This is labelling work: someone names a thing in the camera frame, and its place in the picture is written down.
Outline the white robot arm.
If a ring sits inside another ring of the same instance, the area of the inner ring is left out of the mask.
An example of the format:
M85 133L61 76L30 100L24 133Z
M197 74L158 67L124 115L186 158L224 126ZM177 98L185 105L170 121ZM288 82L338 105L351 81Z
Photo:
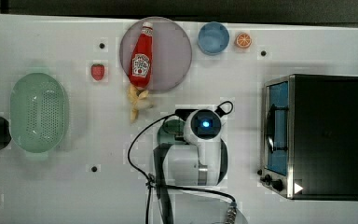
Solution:
M176 109L174 115L185 123L184 143L161 143L153 151L163 224L174 223L168 189L216 186L227 171L221 137L226 113L222 109Z

